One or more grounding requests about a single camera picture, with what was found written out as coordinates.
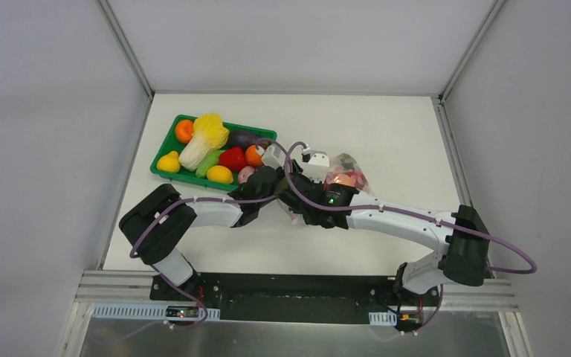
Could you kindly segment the clear zip top bag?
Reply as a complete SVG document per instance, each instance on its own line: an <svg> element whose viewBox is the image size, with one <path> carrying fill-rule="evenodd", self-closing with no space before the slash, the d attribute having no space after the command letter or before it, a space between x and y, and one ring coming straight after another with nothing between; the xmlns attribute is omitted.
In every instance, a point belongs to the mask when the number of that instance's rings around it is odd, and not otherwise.
<svg viewBox="0 0 571 357"><path fill-rule="evenodd" d="M352 173L357 179L357 186L349 187L342 184L327 184L325 179L325 181L320 183L320 200L315 204L332 207L348 206L350 199L356 193L361 191L366 193L371 192L364 172L361 170L357 161L351 155L343 153L333 157L329 156L329 159L330 168L329 172L326 175L326 179L334 173ZM303 170L300 167L301 161L302 158L292 159L292 168L290 175L302 175ZM292 222L295 225L306 224L312 226L320 226L322 228L347 228L346 212L330 212L313 207L314 216L309 220L309 222L298 222L298 216L286 211L283 207L283 203L279 199L278 204L290 216Z"/></svg>

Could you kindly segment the fake orange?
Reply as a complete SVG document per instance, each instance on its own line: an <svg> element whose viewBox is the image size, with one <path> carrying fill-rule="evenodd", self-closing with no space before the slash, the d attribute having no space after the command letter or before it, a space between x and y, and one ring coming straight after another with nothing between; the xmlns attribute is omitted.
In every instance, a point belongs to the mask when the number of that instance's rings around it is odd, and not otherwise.
<svg viewBox="0 0 571 357"><path fill-rule="evenodd" d="M183 119L177 122L174 132L178 142L181 144L188 144L192 140L194 133L193 124L194 122L188 119Z"/></svg>
<svg viewBox="0 0 571 357"><path fill-rule="evenodd" d="M263 165L262 155L257 152L256 145L250 145L245 151L245 161L248 166L261 167Z"/></svg>

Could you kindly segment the fake peach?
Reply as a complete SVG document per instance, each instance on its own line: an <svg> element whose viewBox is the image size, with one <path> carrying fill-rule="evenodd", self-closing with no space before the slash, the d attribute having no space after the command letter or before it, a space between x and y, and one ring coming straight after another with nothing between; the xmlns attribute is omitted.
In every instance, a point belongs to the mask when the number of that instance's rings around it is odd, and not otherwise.
<svg viewBox="0 0 571 357"><path fill-rule="evenodd" d="M352 173L334 173L326 179L327 184L342 184L344 186L356 187L357 179Z"/></svg>

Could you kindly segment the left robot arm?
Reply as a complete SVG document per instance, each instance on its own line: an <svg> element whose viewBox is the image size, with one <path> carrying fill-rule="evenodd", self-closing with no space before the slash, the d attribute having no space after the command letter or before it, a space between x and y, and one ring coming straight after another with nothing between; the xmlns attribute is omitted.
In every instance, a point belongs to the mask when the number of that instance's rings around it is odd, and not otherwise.
<svg viewBox="0 0 571 357"><path fill-rule="evenodd" d="M129 256L153 267L178 300L191 299L197 290L197 271L177 249L181 238L191 228L248 225L276 199L275 190L284 177L282 169L260 167L222 198L183 198L171 184L160 185L119 221L132 246Z"/></svg>

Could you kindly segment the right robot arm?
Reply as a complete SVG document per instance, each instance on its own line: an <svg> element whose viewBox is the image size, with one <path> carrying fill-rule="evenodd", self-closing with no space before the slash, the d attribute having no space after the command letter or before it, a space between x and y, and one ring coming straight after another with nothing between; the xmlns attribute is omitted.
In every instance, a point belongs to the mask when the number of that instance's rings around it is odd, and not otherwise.
<svg viewBox="0 0 571 357"><path fill-rule="evenodd" d="M277 197L307 225L388 234L429 248L415 262L402 263L392 285L393 297L409 305L429 289L453 282L481 286L487 270L487 230L475 209L431 211L395 204L344 184L324 186L291 174Z"/></svg>

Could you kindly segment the fake pink onion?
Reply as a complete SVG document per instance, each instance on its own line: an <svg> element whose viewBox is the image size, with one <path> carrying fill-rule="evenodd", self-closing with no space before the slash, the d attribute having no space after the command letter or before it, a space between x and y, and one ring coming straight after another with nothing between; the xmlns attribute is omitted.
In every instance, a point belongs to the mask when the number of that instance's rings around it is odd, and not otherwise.
<svg viewBox="0 0 571 357"><path fill-rule="evenodd" d="M255 171L256 171L255 167L252 167L252 166L246 166L246 167L242 168L238 172L238 176L237 176L238 184L244 184L245 182L247 182L248 179L250 178L250 176L252 176L255 173Z"/></svg>

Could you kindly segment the fake orange in tray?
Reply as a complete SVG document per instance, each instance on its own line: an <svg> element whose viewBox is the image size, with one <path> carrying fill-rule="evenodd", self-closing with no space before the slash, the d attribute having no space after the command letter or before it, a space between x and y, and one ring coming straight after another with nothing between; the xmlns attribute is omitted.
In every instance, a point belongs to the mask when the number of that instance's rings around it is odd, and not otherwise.
<svg viewBox="0 0 571 357"><path fill-rule="evenodd" d="M262 155L257 152L256 145L250 145L245 151L245 161L248 166L261 167L263 165Z"/></svg>

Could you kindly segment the fake red bell pepper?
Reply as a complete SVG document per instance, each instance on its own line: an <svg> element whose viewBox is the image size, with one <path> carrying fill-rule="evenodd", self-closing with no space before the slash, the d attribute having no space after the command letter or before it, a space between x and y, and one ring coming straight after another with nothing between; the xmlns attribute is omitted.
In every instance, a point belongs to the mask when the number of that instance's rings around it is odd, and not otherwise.
<svg viewBox="0 0 571 357"><path fill-rule="evenodd" d="M219 156L219 165L228 168L233 173L238 173L248 165L244 150L241 147L225 150Z"/></svg>

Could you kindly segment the fake purple eggplant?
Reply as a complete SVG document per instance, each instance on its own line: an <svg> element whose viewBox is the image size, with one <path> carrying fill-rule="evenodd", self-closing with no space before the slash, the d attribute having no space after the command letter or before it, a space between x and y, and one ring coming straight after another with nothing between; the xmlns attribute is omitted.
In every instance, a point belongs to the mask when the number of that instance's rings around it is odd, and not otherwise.
<svg viewBox="0 0 571 357"><path fill-rule="evenodd" d="M262 138L262 135L257 135L248 130L234 129L228 134L227 146L230 148L239 147L242 150L246 150L255 144L266 145L268 142L260 141Z"/></svg>

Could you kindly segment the fake yellow lemon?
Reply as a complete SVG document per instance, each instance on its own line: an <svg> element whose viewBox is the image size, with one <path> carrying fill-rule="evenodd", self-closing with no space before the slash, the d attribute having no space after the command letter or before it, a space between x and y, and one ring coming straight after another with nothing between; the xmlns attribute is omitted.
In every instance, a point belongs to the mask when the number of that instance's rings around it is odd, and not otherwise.
<svg viewBox="0 0 571 357"><path fill-rule="evenodd" d="M206 178L220 184L232 184L234 181L233 173L222 165L210 167L206 172Z"/></svg>

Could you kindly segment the fake green cucumber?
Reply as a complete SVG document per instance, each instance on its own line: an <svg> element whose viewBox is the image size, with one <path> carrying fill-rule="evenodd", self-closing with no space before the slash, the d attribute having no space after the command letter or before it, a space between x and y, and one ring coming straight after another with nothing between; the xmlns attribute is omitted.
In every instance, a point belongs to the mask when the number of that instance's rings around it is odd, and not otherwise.
<svg viewBox="0 0 571 357"><path fill-rule="evenodd" d="M204 179L207 176L207 171L219 164L219 157L224 150L215 150L209 153L198 165L195 174L197 178Z"/></svg>

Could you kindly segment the fake napa cabbage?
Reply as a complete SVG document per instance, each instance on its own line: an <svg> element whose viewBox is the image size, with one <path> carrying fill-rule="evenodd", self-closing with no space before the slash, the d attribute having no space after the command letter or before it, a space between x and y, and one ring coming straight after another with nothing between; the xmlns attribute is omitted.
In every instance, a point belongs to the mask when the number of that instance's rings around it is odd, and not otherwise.
<svg viewBox="0 0 571 357"><path fill-rule="evenodd" d="M193 121L193 137L180 152L180 165L186 170L196 171L210 153L227 143L228 136L229 130L219 114L210 113L196 118Z"/></svg>

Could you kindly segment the green plastic tray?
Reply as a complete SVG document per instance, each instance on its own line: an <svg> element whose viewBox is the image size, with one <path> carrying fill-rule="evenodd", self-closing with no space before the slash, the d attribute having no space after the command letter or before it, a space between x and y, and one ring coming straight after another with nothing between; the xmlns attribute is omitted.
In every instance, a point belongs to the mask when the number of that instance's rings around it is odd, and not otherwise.
<svg viewBox="0 0 571 357"><path fill-rule="evenodd" d="M220 184L220 183L216 183L216 182L212 182L209 181L206 177L205 178L197 178L195 171L189 171L186 170L185 168L181 167L181 170L178 173L165 173L162 172L160 170L156 169L156 163L158 161L158 159L162 156L165 155L173 150L177 151L178 154L180 155L180 152L183 150L183 148L185 148L186 144L181 144L180 142L178 142L178 140L175 137L175 125L177 124L177 122L179 122L180 120L183 119L188 119L188 120L192 120L194 121L196 119L196 117L191 117L191 116L187 116L187 115L178 115L175 119L175 121L173 122L172 126L170 127L170 130L166 136L166 138L164 139L161 148L159 149L154 161L152 162L152 165L150 167L150 171L162 178L165 179L170 179L172 181L179 181L179 182L183 182L185 184L193 184L193 185L197 185L200 187L209 187L209 188L213 188L216 190L223 190L226 192L230 192L234 189L236 189L239 184L237 182L237 176L238 173L233 173L233 177L234 177L234 181L232 184ZM229 132L231 130L234 129L244 129L244 130L248 130L250 132L253 132L257 135L262 135L264 139L268 139L270 138L271 140L275 140L277 138L277 133L275 131L269 130L269 129L262 129L262 128L256 128L256 127L252 127L252 126L243 126L243 125L239 125L239 124L235 124L235 123L227 123L223 121L224 126L229 130ZM231 149L230 147L227 146L227 143L218 150L228 150Z"/></svg>

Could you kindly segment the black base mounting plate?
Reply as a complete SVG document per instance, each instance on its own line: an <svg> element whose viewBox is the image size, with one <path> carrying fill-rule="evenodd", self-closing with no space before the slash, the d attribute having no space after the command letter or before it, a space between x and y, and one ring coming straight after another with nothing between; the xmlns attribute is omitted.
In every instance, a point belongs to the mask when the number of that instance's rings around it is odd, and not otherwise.
<svg viewBox="0 0 571 357"><path fill-rule="evenodd" d="M439 289L423 295L401 290L393 277L200 273L176 291L155 275L150 300L202 302L221 321L308 324L386 324L407 315L419 327Z"/></svg>

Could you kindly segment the aluminium frame rail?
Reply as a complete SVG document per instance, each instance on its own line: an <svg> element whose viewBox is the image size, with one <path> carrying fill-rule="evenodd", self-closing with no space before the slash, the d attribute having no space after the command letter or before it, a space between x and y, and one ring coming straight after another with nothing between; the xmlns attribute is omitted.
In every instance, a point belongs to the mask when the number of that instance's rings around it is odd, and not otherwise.
<svg viewBox="0 0 571 357"><path fill-rule="evenodd" d="M112 8L111 2L108 0L96 0L95 3L99 8L100 13L102 14L112 36L114 37L120 52L124 56L133 75L138 81L142 92L148 98L148 101L152 102L155 91L152 88L142 65L140 64L134 49L132 48L128 37L126 36L123 27L121 26L119 18Z"/></svg>

